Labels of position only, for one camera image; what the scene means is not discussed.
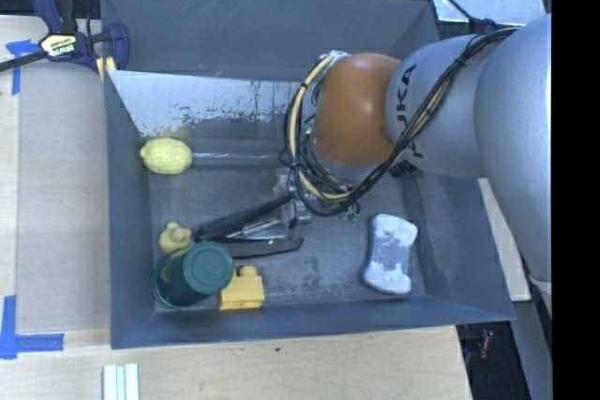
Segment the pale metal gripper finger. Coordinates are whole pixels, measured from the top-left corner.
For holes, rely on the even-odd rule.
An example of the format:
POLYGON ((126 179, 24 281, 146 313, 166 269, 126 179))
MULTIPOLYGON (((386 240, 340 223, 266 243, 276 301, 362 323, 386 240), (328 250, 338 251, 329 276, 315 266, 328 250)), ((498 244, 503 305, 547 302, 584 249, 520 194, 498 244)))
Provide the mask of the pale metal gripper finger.
POLYGON ((289 240, 290 236, 287 234, 276 233, 276 234, 264 234, 258 236, 228 236, 224 238, 225 243, 259 243, 259 242, 281 242, 289 240))
POLYGON ((264 230, 270 230, 272 228, 282 228, 286 225, 283 220, 278 218, 271 219, 260 219, 252 221, 241 228, 243 234, 256 234, 264 230))

